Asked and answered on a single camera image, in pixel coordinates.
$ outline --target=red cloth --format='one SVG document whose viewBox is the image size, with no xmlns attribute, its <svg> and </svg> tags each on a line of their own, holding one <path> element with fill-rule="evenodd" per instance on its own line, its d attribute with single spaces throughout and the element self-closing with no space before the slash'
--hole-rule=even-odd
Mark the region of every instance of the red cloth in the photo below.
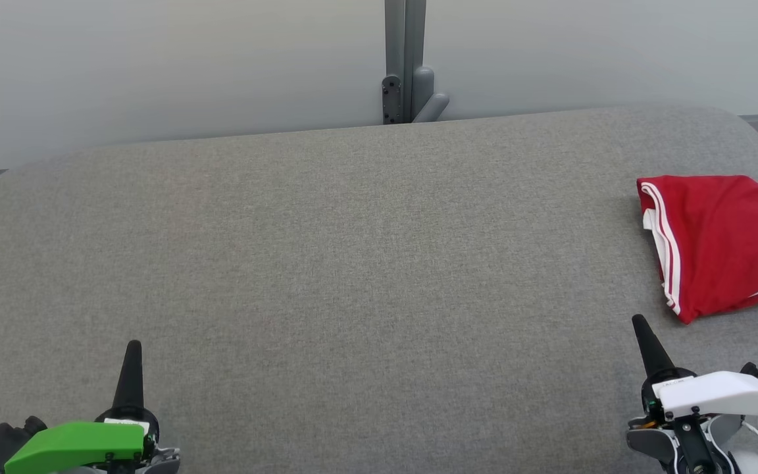
<svg viewBox="0 0 758 474">
<path fill-rule="evenodd" d="M 758 183 L 746 176 L 637 180 L 669 306 L 686 324 L 758 303 Z"/>
</svg>

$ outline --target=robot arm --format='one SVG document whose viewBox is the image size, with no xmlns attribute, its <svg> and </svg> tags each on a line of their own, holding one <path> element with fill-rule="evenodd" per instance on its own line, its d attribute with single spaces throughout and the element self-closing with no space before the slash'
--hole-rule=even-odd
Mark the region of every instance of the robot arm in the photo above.
<svg viewBox="0 0 758 474">
<path fill-rule="evenodd" d="M 671 363 L 642 315 L 632 322 L 647 375 L 646 416 L 629 422 L 628 446 L 658 460 L 668 474 L 758 474 L 758 457 L 723 448 L 742 426 L 758 434 L 745 421 L 758 416 L 756 366 L 698 376 Z"/>
<path fill-rule="evenodd" d="M 113 406 L 94 423 L 49 429 L 29 417 L 23 429 L 0 424 L 0 473 L 175 474 L 180 450 L 160 449 L 159 436 L 157 417 L 144 407 L 141 343 L 130 341 Z"/>
</svg>

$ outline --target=gray bracket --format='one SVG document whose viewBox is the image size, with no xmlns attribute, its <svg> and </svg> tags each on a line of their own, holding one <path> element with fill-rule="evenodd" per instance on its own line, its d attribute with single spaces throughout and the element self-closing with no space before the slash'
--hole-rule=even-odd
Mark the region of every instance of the gray bracket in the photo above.
<svg viewBox="0 0 758 474">
<path fill-rule="evenodd" d="M 440 113 L 449 105 L 449 96 L 445 93 L 433 93 L 430 99 L 417 114 L 412 123 L 421 123 L 423 121 L 435 121 L 440 117 Z"/>
<path fill-rule="evenodd" d="M 385 0 L 383 123 L 434 121 L 449 104 L 448 95 L 434 93 L 434 71 L 423 66 L 425 21 L 426 0 Z"/>
<path fill-rule="evenodd" d="M 403 123 L 403 84 L 397 76 L 382 79 L 382 123 Z"/>
</svg>

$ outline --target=green plastic cover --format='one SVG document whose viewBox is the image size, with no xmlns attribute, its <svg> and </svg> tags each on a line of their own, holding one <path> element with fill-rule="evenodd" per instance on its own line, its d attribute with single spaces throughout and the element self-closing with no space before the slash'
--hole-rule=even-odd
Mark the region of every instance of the green plastic cover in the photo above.
<svg viewBox="0 0 758 474">
<path fill-rule="evenodd" d="M 5 474 L 49 474 L 79 465 L 141 456 L 145 430 L 138 424 L 65 423 L 35 434 L 5 463 Z"/>
</svg>

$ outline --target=gray fabric surface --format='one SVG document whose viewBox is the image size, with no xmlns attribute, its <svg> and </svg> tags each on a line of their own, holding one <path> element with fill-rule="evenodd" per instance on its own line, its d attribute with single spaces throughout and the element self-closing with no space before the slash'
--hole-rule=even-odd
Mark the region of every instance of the gray fabric surface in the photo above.
<svg viewBox="0 0 758 474">
<path fill-rule="evenodd" d="M 630 316 L 706 373 L 758 363 L 758 307 L 677 322 L 641 230 L 656 174 L 758 179 L 758 135 L 648 105 L 9 171 L 0 422 L 95 417 L 139 338 L 184 472 L 659 472 L 623 435 Z"/>
</svg>

